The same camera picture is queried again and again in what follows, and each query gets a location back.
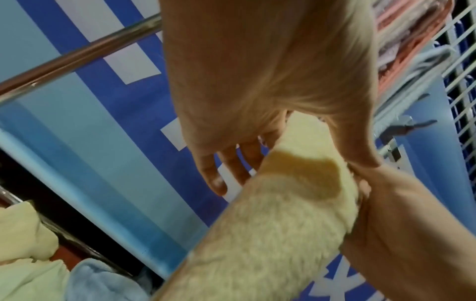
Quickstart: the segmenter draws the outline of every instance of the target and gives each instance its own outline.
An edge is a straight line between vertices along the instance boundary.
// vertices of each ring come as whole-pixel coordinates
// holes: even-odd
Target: white wire rack
[[[459,55],[442,76],[476,198],[476,0],[458,0],[455,11],[460,13],[448,17],[433,40],[451,45]]]

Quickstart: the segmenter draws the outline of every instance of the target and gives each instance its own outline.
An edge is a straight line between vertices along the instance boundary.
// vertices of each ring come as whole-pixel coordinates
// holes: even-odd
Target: blue and white backdrop
[[[157,0],[2,0],[0,81],[158,11]],[[217,197],[195,170],[161,39],[149,36],[1,107],[0,146],[167,277],[239,186]],[[341,256],[316,279],[300,300],[385,299]]]

